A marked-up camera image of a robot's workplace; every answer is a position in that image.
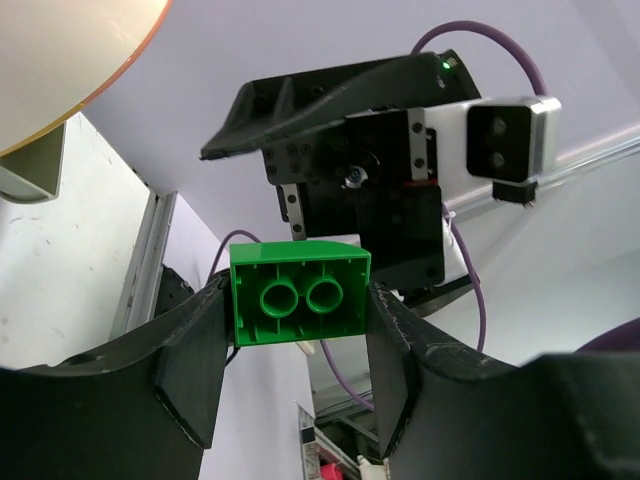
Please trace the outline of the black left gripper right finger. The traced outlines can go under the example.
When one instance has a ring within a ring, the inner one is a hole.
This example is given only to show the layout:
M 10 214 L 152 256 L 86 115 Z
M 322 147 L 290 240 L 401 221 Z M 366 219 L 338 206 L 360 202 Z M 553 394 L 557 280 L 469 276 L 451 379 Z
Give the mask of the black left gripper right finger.
M 514 367 L 368 289 L 379 450 L 395 479 L 635 479 L 639 357 L 547 354 Z

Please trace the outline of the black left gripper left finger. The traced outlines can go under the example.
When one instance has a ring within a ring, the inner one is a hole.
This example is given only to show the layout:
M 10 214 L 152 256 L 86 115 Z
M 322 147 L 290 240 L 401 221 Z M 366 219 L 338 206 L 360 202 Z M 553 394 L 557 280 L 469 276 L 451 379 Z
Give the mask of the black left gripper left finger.
M 212 445 L 230 279 L 57 366 L 1 372 L 5 479 L 195 479 Z

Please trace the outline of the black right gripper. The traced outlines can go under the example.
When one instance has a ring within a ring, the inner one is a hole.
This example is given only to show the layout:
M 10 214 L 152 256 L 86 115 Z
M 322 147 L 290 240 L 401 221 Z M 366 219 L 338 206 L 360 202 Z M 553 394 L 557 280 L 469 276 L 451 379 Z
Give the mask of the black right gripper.
M 453 50 L 253 80 L 200 158 L 263 148 L 283 216 L 309 238 L 354 234 L 371 275 L 425 318 L 473 290 L 445 280 L 442 193 L 428 107 L 479 95 Z

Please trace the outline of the green lego brick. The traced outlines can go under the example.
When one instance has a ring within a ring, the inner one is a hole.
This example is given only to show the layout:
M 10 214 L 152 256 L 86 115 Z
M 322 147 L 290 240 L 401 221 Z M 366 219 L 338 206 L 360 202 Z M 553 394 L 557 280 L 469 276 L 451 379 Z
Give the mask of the green lego brick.
M 368 251 L 341 242 L 231 245 L 235 345 L 364 334 L 370 267 Z

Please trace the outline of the olive green bottom drawer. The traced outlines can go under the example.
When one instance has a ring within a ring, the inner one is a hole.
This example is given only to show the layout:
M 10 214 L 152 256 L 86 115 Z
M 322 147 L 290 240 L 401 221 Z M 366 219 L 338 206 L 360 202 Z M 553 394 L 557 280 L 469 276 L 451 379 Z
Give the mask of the olive green bottom drawer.
M 59 194 L 66 124 L 1 158 L 1 198 L 16 204 L 55 200 Z

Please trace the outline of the cream cylindrical drawer cabinet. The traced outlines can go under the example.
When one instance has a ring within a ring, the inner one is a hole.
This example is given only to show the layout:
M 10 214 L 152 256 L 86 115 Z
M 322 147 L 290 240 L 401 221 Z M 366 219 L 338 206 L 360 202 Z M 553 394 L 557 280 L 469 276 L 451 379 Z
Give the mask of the cream cylindrical drawer cabinet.
M 168 1 L 4 1 L 1 152 L 49 133 L 117 80 L 150 44 Z

